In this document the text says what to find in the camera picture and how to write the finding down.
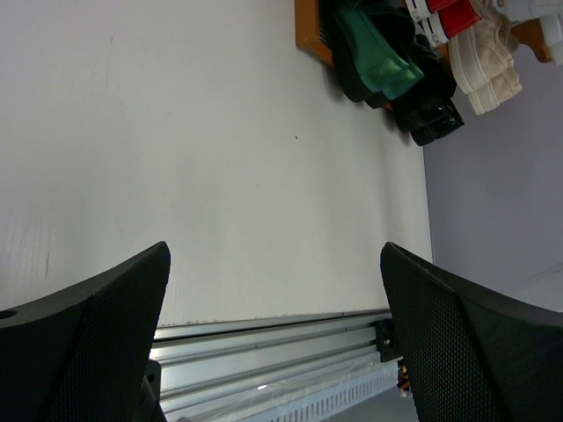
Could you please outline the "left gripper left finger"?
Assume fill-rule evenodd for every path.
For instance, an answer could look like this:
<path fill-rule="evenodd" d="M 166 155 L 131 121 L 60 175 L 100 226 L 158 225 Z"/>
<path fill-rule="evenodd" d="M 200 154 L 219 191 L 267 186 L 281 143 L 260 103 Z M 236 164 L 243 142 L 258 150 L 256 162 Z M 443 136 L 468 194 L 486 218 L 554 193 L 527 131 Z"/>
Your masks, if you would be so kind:
<path fill-rule="evenodd" d="M 171 267 L 159 242 L 1 312 L 3 421 L 132 421 Z"/>

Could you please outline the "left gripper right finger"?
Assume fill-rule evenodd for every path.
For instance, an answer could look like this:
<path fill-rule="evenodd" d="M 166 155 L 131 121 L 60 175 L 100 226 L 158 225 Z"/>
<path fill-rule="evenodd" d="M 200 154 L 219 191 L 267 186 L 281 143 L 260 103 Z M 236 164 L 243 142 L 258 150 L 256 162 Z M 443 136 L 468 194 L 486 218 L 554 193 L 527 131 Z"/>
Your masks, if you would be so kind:
<path fill-rule="evenodd" d="M 562 315 L 388 242 L 384 291 L 421 421 L 560 421 Z"/>

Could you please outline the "black loafer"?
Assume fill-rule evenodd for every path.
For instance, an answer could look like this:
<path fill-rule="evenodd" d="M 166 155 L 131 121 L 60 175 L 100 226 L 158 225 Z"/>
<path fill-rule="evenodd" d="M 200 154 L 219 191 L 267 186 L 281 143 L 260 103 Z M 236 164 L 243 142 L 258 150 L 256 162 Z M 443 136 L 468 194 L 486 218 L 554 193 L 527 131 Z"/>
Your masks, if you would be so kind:
<path fill-rule="evenodd" d="M 442 139 L 455 132 L 465 124 L 463 117 L 454 103 L 449 100 L 443 107 L 442 116 L 426 125 L 411 132 L 413 141 L 423 147 L 431 142 Z"/>
<path fill-rule="evenodd" d="M 412 132 L 446 121 L 454 112 L 451 97 L 457 84 L 447 73 L 430 46 L 428 38 L 418 33 L 406 7 L 394 7 L 399 23 L 393 40 L 422 77 L 402 96 L 392 100 L 395 121 L 400 130 Z"/>

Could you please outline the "green loafer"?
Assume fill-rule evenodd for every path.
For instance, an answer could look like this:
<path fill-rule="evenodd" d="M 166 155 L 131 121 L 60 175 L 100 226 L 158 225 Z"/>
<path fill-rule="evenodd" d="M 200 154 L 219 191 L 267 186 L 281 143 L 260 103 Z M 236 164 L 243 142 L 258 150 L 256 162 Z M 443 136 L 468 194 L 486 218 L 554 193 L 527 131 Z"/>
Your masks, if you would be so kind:
<path fill-rule="evenodd" d="M 383 96 L 408 71 L 409 63 L 387 42 L 363 6 L 327 1 L 323 13 L 333 66 L 349 100 L 359 103 Z"/>
<path fill-rule="evenodd" d="M 391 103 L 392 100 L 408 93 L 424 76 L 425 74 L 419 66 L 414 62 L 410 62 L 408 68 L 400 76 L 382 91 L 365 99 L 365 103 L 372 109 L 384 107 Z"/>

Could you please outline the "beige lace sneaker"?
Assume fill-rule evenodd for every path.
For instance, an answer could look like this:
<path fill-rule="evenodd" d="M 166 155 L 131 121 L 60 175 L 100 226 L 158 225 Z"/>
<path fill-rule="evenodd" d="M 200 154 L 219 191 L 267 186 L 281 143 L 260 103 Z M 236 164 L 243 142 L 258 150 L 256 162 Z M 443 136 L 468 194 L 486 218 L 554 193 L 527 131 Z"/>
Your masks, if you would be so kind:
<path fill-rule="evenodd" d="M 482 115 L 499 107 L 523 90 L 520 77 L 514 67 L 495 76 L 476 91 L 467 95 L 473 111 Z"/>
<path fill-rule="evenodd" d="M 463 93 L 476 91 L 514 65 L 519 42 L 510 27 L 502 14 L 491 11 L 449 41 L 451 70 Z"/>

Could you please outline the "red canvas sneaker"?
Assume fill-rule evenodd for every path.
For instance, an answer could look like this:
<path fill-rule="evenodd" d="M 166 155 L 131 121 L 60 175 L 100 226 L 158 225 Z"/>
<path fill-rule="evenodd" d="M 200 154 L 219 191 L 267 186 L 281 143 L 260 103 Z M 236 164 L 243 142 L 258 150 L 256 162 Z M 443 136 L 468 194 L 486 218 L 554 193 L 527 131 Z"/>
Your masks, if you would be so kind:
<path fill-rule="evenodd" d="M 469 0 L 427 1 L 425 5 L 428 13 L 420 15 L 420 23 L 432 47 L 447 44 L 482 19 Z"/>
<path fill-rule="evenodd" d="M 441 8 L 438 0 L 405 0 L 405 5 L 415 22 L 429 18 Z"/>

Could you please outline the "small white sneaker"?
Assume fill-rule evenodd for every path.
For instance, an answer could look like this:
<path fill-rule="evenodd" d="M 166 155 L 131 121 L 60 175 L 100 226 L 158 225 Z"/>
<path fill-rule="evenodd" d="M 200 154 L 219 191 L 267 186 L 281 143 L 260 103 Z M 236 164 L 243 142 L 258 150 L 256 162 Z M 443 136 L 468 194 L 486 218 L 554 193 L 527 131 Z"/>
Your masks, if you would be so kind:
<path fill-rule="evenodd" d="M 562 0 L 498 0 L 497 11 L 512 22 L 525 21 L 562 12 Z"/>
<path fill-rule="evenodd" d="M 561 66 L 563 61 L 562 14 L 541 17 L 540 25 L 552 62 Z"/>

